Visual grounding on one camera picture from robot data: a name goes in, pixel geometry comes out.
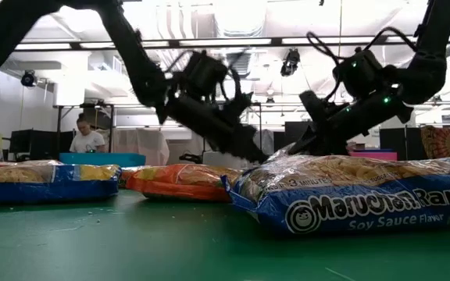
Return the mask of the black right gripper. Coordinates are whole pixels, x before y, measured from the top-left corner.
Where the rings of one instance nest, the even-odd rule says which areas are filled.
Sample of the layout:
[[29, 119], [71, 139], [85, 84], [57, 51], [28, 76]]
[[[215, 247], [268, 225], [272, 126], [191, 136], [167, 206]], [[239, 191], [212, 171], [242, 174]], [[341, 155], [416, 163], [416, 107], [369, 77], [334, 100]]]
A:
[[393, 117], [407, 123], [413, 112], [391, 92], [374, 92], [342, 105], [318, 98], [313, 91], [304, 91], [299, 97], [312, 123], [289, 148], [289, 155], [348, 155], [348, 140]]

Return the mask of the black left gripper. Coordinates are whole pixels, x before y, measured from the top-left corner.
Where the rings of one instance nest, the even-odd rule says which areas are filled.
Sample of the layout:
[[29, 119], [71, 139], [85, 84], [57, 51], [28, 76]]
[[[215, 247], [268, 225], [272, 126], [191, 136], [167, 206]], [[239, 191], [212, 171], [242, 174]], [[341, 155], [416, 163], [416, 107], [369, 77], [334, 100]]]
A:
[[241, 122], [241, 114], [252, 104], [250, 94], [236, 94], [220, 110], [192, 98], [167, 98], [157, 104], [159, 121], [171, 118], [206, 139], [212, 148], [221, 153], [231, 153], [250, 162], [265, 162], [268, 157], [254, 142], [258, 130]]

